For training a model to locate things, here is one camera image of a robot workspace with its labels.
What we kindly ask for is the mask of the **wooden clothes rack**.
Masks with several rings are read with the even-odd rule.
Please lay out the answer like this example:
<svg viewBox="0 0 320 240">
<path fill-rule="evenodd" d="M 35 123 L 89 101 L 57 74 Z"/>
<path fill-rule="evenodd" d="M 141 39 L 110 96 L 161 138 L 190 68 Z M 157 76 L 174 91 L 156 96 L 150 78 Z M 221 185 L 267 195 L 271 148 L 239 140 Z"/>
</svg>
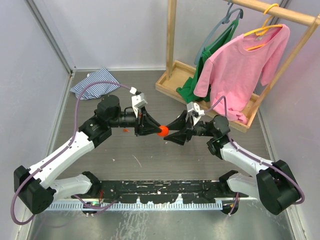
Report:
<svg viewBox="0 0 320 240">
<path fill-rule="evenodd" d="M 271 83 L 269 83 L 264 88 L 261 95 L 257 95 L 255 93 L 251 95 L 248 104 L 242 111 L 247 118 L 247 124 L 242 124 L 238 121 L 234 121 L 230 124 L 230 126 L 234 129 L 245 133 L 251 127 L 262 101 L 266 98 L 268 93 L 280 79 L 282 74 L 286 71 L 286 69 L 300 52 L 302 47 L 307 43 L 312 34 L 320 26 L 320 17 L 307 15 L 279 6 L 272 6 L 269 3 L 261 2 L 259 0 L 232 0 L 231 3 L 257 12 L 267 13 L 270 16 L 308 27 L 290 55 L 286 58 L 286 60 L 282 63 L 282 65 L 275 73 Z M 165 73 L 156 82 L 155 88 L 157 91 L 181 103 L 185 103 L 183 98 L 176 92 L 176 88 L 181 87 L 189 77 L 193 76 L 196 72 L 196 69 L 181 61 L 173 60 L 176 9 L 177 2 L 175 0 L 169 0 L 167 10 L 166 70 Z"/>
</svg>

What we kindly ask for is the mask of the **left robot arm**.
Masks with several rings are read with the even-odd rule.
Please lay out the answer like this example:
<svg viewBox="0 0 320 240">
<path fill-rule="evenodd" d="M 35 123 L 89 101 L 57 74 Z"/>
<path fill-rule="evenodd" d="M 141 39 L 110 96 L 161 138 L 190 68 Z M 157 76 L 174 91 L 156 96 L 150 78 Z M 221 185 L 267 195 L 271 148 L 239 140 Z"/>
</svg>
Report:
<svg viewBox="0 0 320 240">
<path fill-rule="evenodd" d="M 101 190 L 100 180 L 89 171 L 76 177 L 57 177 L 86 153 L 97 148 L 112 135 L 112 128 L 134 128 L 137 136 L 161 132 L 160 124 L 147 112 L 144 95 L 134 95 L 131 107 L 121 110 L 120 100 L 108 95 L 98 103 L 93 117 L 85 121 L 64 145 L 29 168 L 19 166 L 13 173 L 14 191 L 37 215 L 52 202 L 73 195 L 95 198 Z"/>
</svg>

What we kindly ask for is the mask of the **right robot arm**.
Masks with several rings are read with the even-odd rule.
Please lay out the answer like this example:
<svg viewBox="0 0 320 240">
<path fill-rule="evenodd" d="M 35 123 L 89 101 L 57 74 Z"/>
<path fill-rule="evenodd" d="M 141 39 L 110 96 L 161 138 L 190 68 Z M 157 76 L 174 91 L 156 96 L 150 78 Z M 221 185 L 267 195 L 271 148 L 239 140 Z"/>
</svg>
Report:
<svg viewBox="0 0 320 240">
<path fill-rule="evenodd" d="M 304 202 L 305 195 L 289 165 L 283 160 L 264 159 L 238 145 L 229 136 L 229 121 L 226 117 L 217 115 L 206 122 L 183 111 L 167 128 L 173 133 L 164 139 L 178 145 L 184 145 L 193 136 L 209 137 L 207 148 L 213 156 L 246 172 L 246 175 L 229 172 L 222 176 L 224 181 L 219 184 L 219 191 L 223 196 L 242 193 L 256 198 L 273 215 Z"/>
</svg>

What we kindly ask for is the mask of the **orange earbud charging case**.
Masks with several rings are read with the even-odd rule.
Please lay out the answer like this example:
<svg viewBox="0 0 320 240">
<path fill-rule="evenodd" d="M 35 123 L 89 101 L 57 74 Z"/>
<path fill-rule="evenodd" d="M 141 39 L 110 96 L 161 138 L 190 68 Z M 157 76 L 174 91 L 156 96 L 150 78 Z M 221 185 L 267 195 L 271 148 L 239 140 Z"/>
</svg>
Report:
<svg viewBox="0 0 320 240">
<path fill-rule="evenodd" d="M 160 132 L 157 133 L 160 137 L 166 137 L 169 134 L 169 128 L 165 125 L 159 126 Z"/>
</svg>

